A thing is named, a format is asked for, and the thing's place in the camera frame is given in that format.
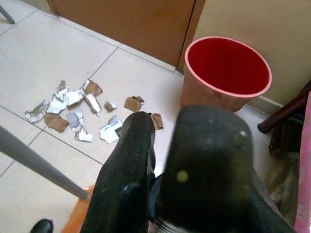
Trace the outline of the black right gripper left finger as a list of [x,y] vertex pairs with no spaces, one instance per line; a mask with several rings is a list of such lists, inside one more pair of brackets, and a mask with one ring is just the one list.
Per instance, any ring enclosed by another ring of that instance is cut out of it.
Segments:
[[83,233],[146,233],[156,158],[155,128],[146,112],[132,113],[96,180]]

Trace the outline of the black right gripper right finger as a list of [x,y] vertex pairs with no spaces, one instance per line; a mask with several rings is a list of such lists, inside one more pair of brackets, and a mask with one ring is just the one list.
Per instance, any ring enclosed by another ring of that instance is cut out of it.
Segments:
[[235,113],[181,108],[164,172],[150,192],[152,233],[292,233],[253,166],[253,138]]

